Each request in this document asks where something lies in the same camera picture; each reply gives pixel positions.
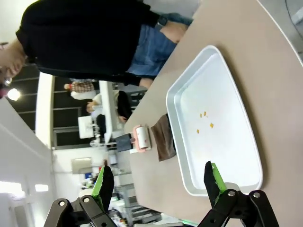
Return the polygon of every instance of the jeans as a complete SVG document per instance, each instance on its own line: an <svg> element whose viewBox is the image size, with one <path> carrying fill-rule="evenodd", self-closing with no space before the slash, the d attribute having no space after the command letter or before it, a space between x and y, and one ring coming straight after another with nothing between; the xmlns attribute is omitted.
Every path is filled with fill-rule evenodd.
<svg viewBox="0 0 303 227"><path fill-rule="evenodd" d="M188 26L193 22L193 19L183 17L178 13L162 15L170 21ZM142 25L139 43L127 72L135 75L157 76L176 46L176 43L166 38L157 29Z"/></svg>

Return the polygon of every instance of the watch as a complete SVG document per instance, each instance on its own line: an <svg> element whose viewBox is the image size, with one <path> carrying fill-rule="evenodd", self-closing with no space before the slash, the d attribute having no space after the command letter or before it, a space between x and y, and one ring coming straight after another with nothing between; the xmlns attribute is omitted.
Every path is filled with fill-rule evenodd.
<svg viewBox="0 0 303 227"><path fill-rule="evenodd" d="M166 26L167 21L168 20L167 20L166 17L160 16L159 19L158 19L158 22L157 22L157 24L155 26L155 28L160 31L164 26Z"/></svg>

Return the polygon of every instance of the black sweater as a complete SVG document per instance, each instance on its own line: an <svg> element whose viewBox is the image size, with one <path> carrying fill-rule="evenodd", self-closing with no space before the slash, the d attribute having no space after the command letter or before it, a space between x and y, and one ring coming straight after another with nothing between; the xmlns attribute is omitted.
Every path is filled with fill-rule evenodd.
<svg viewBox="0 0 303 227"><path fill-rule="evenodd" d="M16 35L42 72L138 85L140 77L124 72L141 25L154 27L158 18L135 0L39 0L26 9Z"/></svg>

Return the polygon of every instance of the table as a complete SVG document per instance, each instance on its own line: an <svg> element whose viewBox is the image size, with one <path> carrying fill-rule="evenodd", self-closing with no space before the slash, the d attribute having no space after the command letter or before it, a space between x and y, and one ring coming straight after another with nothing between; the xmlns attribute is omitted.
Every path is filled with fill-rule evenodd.
<svg viewBox="0 0 303 227"><path fill-rule="evenodd" d="M280 226L301 226L303 67L258 1L202 1L195 21L128 120L125 131L138 124L153 126L167 112L169 87L209 44L222 52L243 99L262 161L262 190ZM200 222L210 209L208 198L193 197L185 191L177 157L159 162L153 136L151 140L151 151L129 155L139 204ZM229 226L241 225L232 221Z"/></svg>

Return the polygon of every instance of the lint roller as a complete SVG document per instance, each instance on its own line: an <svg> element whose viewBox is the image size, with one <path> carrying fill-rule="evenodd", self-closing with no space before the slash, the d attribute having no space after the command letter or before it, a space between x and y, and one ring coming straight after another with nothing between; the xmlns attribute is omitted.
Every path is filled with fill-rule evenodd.
<svg viewBox="0 0 303 227"><path fill-rule="evenodd" d="M151 149L151 139L148 128L142 125L134 127L132 134L126 134L116 138L117 151L129 150L134 152L145 152Z"/></svg>
<svg viewBox="0 0 303 227"><path fill-rule="evenodd" d="M138 125L133 130L134 144L138 152L145 152L151 149L151 141L148 130L145 126Z"/></svg>

